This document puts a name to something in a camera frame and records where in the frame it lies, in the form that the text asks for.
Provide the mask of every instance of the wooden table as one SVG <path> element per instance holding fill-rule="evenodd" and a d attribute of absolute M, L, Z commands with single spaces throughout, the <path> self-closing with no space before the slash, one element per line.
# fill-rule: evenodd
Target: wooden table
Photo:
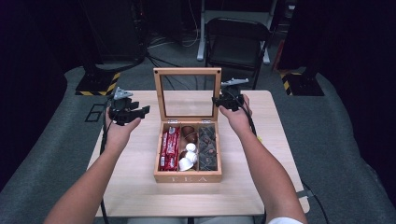
<path fill-rule="evenodd" d="M 243 91 L 250 98 L 250 108 L 257 135 L 283 164 L 296 188 L 303 190 L 282 124 L 269 91 Z M 110 179 L 105 193 L 110 217 L 213 217 L 260 215 L 262 200 L 253 185 L 241 143 L 219 114 L 219 138 L 222 173 L 220 183 L 157 184 L 153 172 L 159 140 L 160 111 L 156 91 L 133 91 L 133 101 L 150 105 L 150 112 L 131 134 L 127 147 Z M 97 159 L 102 134 L 99 135 L 89 166 Z M 300 199 L 309 211 L 306 197 Z M 96 214 L 102 215 L 100 209 Z"/>

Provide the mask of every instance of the forearm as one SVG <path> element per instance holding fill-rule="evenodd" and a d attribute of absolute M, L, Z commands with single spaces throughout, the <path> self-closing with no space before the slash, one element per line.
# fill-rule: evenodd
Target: forearm
<path fill-rule="evenodd" d="M 295 188 L 280 162 L 250 131 L 238 134 L 247 165 L 267 211 L 268 220 L 292 217 L 306 222 Z"/>
<path fill-rule="evenodd" d="M 105 150 L 55 204 L 46 223 L 92 223 L 119 156 Z"/>

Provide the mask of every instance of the person's right hand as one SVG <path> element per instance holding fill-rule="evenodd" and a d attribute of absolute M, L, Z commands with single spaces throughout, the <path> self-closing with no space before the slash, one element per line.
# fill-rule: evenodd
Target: person's right hand
<path fill-rule="evenodd" d="M 249 99 L 248 97 L 243 94 L 244 96 L 244 108 L 250 116 L 252 115 L 252 111 L 249 108 Z M 245 113 L 245 111 L 242 108 L 238 108 L 237 111 L 232 111 L 226 109 L 224 106 L 219 106 L 220 112 L 228 119 L 230 122 L 230 126 L 233 128 L 233 131 L 236 132 L 236 134 L 240 134 L 246 131 L 251 132 L 250 130 L 250 124 L 248 122 L 248 116 Z"/>
<path fill-rule="evenodd" d="M 141 118 L 134 119 L 125 126 L 120 126 L 115 123 L 110 125 L 111 118 L 108 113 L 109 109 L 106 110 L 106 127 L 108 128 L 106 149 L 111 147 L 111 150 L 116 150 L 116 152 L 121 154 L 128 144 L 131 132 L 140 124 Z"/>

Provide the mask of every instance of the yellow black tape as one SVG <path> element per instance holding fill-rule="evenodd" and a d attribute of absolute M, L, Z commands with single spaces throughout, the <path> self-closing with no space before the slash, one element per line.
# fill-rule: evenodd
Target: yellow black tape
<path fill-rule="evenodd" d="M 300 75 L 301 73 L 288 73 L 288 74 Z M 293 92 L 291 91 L 291 88 L 290 88 L 290 84 L 289 84 L 288 80 L 285 78 L 285 76 L 286 76 L 285 73 L 280 74 L 280 77 L 282 78 L 282 82 L 283 82 L 283 87 L 285 88 L 287 95 L 293 95 Z"/>
<path fill-rule="evenodd" d="M 107 89 L 103 89 L 102 91 L 76 91 L 76 95 L 86 95 L 86 96 L 93 96 L 93 95 L 110 95 L 114 88 L 116 88 L 117 81 L 119 80 L 120 73 L 114 75 L 109 83 Z"/>

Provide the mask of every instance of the wooden box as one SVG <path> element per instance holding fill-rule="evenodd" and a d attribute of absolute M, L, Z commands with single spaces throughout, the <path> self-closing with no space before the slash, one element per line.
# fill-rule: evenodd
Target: wooden box
<path fill-rule="evenodd" d="M 219 98 L 221 69 L 154 68 L 154 77 L 161 114 L 155 180 L 220 182 L 219 109 L 213 105 L 212 97 Z M 195 154 L 189 153 L 187 161 L 184 157 L 188 143 L 189 148 L 194 144 L 196 150 Z"/>

